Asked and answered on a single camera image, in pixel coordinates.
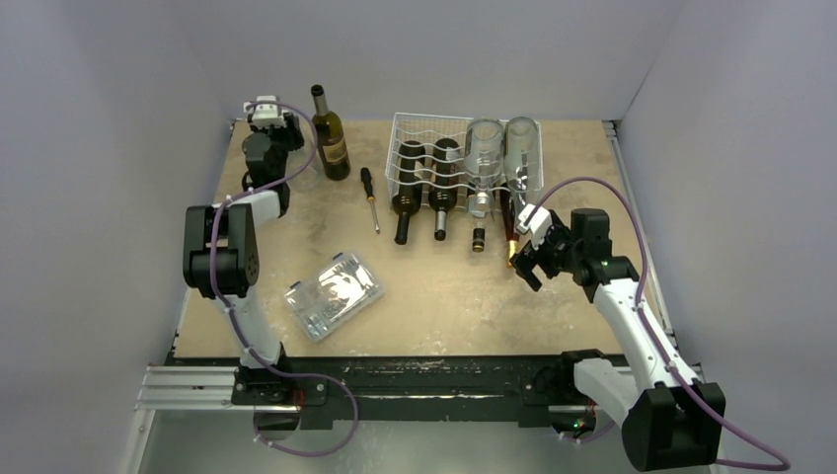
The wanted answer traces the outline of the dark labelled wine bottle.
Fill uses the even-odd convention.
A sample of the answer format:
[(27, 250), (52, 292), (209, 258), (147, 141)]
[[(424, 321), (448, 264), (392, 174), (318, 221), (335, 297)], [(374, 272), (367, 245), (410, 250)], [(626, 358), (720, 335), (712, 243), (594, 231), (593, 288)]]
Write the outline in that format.
[(341, 118), (329, 107), (322, 85), (310, 88), (315, 105), (312, 122), (318, 137), (318, 152), (328, 179), (342, 181), (350, 173), (348, 150)]

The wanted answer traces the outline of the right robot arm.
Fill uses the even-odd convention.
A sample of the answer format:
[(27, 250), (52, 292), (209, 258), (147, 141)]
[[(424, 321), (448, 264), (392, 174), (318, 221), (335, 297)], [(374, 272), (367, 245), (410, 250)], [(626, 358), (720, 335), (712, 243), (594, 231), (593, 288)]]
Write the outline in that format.
[(602, 356), (583, 359), (557, 371), (557, 394), (597, 402), (619, 426), (626, 455), (641, 472), (715, 463), (721, 426), (702, 407), (723, 413), (723, 391), (700, 382), (654, 316), (641, 316), (640, 275), (628, 258), (613, 255), (608, 214), (577, 208), (563, 224), (554, 211), (528, 204), (517, 231), (530, 239), (510, 260), (516, 273), (533, 290), (542, 285), (535, 269), (548, 278), (571, 275), (607, 321), (631, 369), (624, 375)]

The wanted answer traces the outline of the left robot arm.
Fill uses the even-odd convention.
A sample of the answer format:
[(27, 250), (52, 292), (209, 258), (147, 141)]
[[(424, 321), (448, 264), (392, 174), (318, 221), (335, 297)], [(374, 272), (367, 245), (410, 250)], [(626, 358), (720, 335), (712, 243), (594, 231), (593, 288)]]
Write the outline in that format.
[(237, 394), (254, 393), (280, 404), (293, 394), (294, 377), (277, 366), (284, 349), (259, 302), (257, 229), (287, 212), (290, 189), (283, 179), (288, 158), (304, 152), (306, 140), (292, 113), (250, 118), (248, 125), (251, 132), (242, 142), (247, 167), (243, 195), (234, 202), (187, 209), (183, 274), (187, 286), (211, 300), (230, 323), (240, 350)]

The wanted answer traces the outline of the clear bottle silver cap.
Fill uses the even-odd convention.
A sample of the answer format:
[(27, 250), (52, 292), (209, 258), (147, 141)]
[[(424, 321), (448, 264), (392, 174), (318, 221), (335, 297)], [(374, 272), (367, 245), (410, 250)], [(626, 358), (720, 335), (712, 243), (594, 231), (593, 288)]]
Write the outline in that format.
[(292, 180), (287, 182), (290, 190), (295, 193), (309, 193), (315, 190), (324, 179), (321, 161), (317, 151), (314, 151), (310, 142), (306, 142), (302, 148), (289, 153), (287, 158), (286, 174), (290, 175), (296, 171), (314, 153), (314, 158), (309, 166)]

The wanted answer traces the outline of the tall clear bottle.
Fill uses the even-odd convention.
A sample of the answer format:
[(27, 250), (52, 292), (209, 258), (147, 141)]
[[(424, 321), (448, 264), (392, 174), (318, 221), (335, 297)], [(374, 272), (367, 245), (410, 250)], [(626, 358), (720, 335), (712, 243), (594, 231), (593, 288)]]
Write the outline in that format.
[(538, 125), (529, 117), (516, 117), (505, 125), (503, 170), (514, 215), (539, 199), (540, 138)]

